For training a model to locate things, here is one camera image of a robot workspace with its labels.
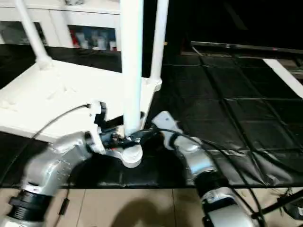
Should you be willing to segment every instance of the black cable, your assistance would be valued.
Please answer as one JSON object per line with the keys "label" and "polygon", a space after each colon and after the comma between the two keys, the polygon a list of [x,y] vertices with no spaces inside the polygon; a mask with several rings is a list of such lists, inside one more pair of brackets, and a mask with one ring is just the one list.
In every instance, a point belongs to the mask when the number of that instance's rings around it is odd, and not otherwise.
{"label": "black cable", "polygon": [[[216,165],[217,169],[218,169],[221,173],[223,173],[223,171],[221,170],[220,166],[218,165],[216,159],[213,157],[213,155],[212,155],[206,148],[204,148],[203,144],[201,144],[200,142],[194,140],[193,138],[191,138],[190,136],[188,136],[188,135],[186,135],[186,134],[183,134],[183,133],[180,133],[180,132],[177,132],[177,131],[174,131],[174,130],[160,129],[160,128],[158,128],[158,130],[159,130],[159,131],[167,131],[167,132],[171,132],[171,133],[174,133],[174,134],[176,134],[176,135],[179,135],[179,136],[183,136],[183,137],[189,139],[190,141],[199,144],[200,147],[206,152],[206,154],[207,154],[209,157],[212,158],[212,160],[213,160],[214,164]],[[257,197],[256,197],[256,195],[255,195],[255,193],[254,193],[253,190],[250,188],[249,183],[248,183],[247,180],[244,178],[243,174],[241,173],[241,171],[239,170],[239,168],[236,166],[236,164],[234,163],[234,161],[233,161],[227,154],[225,154],[225,152],[224,152],[223,150],[221,150],[221,149],[219,148],[219,146],[222,147],[221,145],[215,144],[215,143],[213,143],[213,142],[211,142],[211,141],[208,141],[208,140],[203,140],[203,139],[201,139],[201,141],[202,141],[203,143],[205,143],[205,144],[208,144],[208,145],[212,146],[212,147],[215,148],[216,150],[218,150],[218,151],[219,151],[219,152],[220,152],[220,153],[229,161],[229,163],[232,165],[232,167],[234,168],[234,170],[238,173],[238,175],[239,175],[239,177],[241,178],[241,180],[242,180],[242,181],[244,182],[244,184],[246,185],[247,189],[249,190],[249,192],[250,192],[252,198],[254,199],[254,201],[255,201],[255,203],[256,203],[256,206],[257,206],[258,211],[259,211],[259,213],[260,213],[260,220],[258,219],[258,221],[259,221],[259,222],[261,221],[261,224],[262,224],[263,226],[266,226],[266,222],[265,222],[265,218],[264,218],[264,215],[263,215],[263,212],[262,212],[261,205],[260,205],[260,203],[259,203],[259,201],[258,201],[258,199],[257,199]]]}
{"label": "black cable", "polygon": [[57,220],[55,221],[53,227],[57,227],[57,226],[58,226],[58,224],[59,224],[59,222],[60,222],[62,216],[65,215],[65,212],[66,212],[66,210],[67,210],[67,208],[68,208],[68,205],[69,205],[69,203],[70,203],[70,200],[69,200],[69,198],[68,198],[69,195],[70,195],[70,189],[71,189],[70,178],[71,178],[71,177],[69,177],[68,188],[67,188],[67,190],[66,190],[66,194],[65,194],[64,200],[63,200],[63,202],[62,202],[60,211],[59,211],[59,213],[58,213]]}
{"label": "black cable", "polygon": [[[203,55],[191,44],[191,48],[199,55],[199,57],[202,57]],[[230,164],[233,166],[233,168],[236,170],[236,172],[238,173],[238,175],[240,176],[241,180],[244,182],[244,184],[246,186],[249,186],[248,182],[246,181],[246,179],[243,177],[242,173],[238,170],[238,167],[235,165],[235,163],[233,162],[233,160],[225,154],[224,151],[222,151],[221,149],[219,149],[218,147],[222,147],[221,145],[218,145],[216,143],[213,143],[211,141],[208,141],[208,140],[201,140],[202,142],[212,146],[213,148],[217,149],[229,162]],[[259,213],[260,213],[260,217],[261,217],[261,220],[263,222],[263,225],[266,226],[266,223],[265,223],[265,218],[264,218],[264,215],[262,213],[262,208],[261,208],[261,205],[255,195],[255,193],[253,192],[253,190],[248,187],[248,190],[252,196],[252,198],[254,199],[256,205],[257,205],[257,208],[259,210]]]}
{"label": "black cable", "polygon": [[70,112],[73,112],[75,110],[78,110],[78,109],[81,109],[81,108],[84,108],[84,107],[89,108],[89,104],[80,105],[80,106],[77,106],[75,108],[72,108],[71,110],[68,110],[68,111],[62,113],[61,115],[57,116],[56,118],[54,118],[50,122],[48,122],[42,129],[40,129],[38,132],[36,132],[33,135],[33,137],[31,137],[29,140],[27,140],[27,142],[25,143],[25,145],[17,152],[17,154],[14,156],[13,160],[10,162],[10,164],[8,165],[8,167],[6,168],[6,170],[4,171],[4,174],[2,175],[2,178],[0,180],[0,188],[3,187],[4,180],[7,177],[7,174],[9,173],[10,168],[13,166],[13,164],[15,163],[15,161],[26,150],[26,148],[36,139],[36,137],[41,134],[41,132],[43,132],[48,126],[50,126],[51,124],[55,123],[57,120],[59,120],[61,117],[65,116],[66,114],[69,114]]}
{"label": "black cable", "polygon": [[253,208],[246,202],[246,200],[240,196],[240,194],[234,189],[231,187],[231,190],[232,192],[244,203],[244,205],[250,210],[251,214],[254,214],[255,211],[253,210]]}

